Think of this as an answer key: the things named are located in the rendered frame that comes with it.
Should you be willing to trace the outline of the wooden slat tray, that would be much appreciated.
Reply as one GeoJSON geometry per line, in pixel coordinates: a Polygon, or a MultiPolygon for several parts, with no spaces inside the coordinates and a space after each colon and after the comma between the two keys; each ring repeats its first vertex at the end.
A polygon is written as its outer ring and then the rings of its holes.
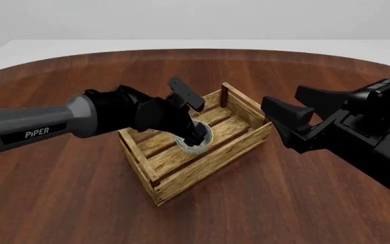
{"type": "Polygon", "coordinates": [[[262,144],[271,123],[260,105],[228,83],[204,97],[204,111],[190,111],[213,130],[213,141],[199,155],[187,154],[172,134],[149,129],[122,129],[119,141],[126,158],[155,205],[162,205],[193,184],[262,144]]]}

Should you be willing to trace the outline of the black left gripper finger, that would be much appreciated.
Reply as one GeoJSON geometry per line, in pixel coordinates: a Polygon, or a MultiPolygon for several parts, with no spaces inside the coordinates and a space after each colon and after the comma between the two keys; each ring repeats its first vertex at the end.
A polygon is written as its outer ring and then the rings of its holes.
{"type": "Polygon", "coordinates": [[[183,137],[183,142],[189,147],[199,146],[203,142],[206,134],[206,127],[199,121],[193,121],[192,124],[188,126],[186,135],[183,137]]]}

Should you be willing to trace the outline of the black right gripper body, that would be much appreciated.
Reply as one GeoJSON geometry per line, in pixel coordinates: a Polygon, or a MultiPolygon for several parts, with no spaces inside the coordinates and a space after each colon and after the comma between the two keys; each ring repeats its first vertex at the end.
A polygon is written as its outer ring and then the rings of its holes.
{"type": "Polygon", "coordinates": [[[310,125],[314,113],[310,107],[287,105],[287,148],[298,153],[334,148],[368,153],[390,135],[390,110],[355,113],[340,108],[310,125]]]}

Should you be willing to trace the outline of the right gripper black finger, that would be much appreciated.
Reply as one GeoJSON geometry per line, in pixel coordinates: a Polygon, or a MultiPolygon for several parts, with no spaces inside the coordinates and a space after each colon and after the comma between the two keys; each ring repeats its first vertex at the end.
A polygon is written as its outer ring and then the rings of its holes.
{"type": "Polygon", "coordinates": [[[298,107],[285,103],[274,97],[265,96],[262,99],[261,110],[277,129],[283,145],[295,148],[300,144],[300,137],[306,134],[311,125],[314,109],[298,107]]]}
{"type": "Polygon", "coordinates": [[[316,113],[335,113],[349,95],[348,91],[326,91],[313,87],[298,86],[295,99],[316,113]]]}

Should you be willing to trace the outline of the left gripper's flat plate on stalk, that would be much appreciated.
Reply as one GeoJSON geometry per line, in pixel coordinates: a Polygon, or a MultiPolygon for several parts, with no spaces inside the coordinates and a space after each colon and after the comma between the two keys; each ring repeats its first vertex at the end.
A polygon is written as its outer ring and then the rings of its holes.
{"type": "Polygon", "coordinates": [[[172,77],[167,85],[172,92],[167,96],[166,100],[172,105],[179,109],[188,106],[197,112],[203,111],[205,105],[203,97],[195,93],[195,91],[183,83],[178,77],[172,77]]]}

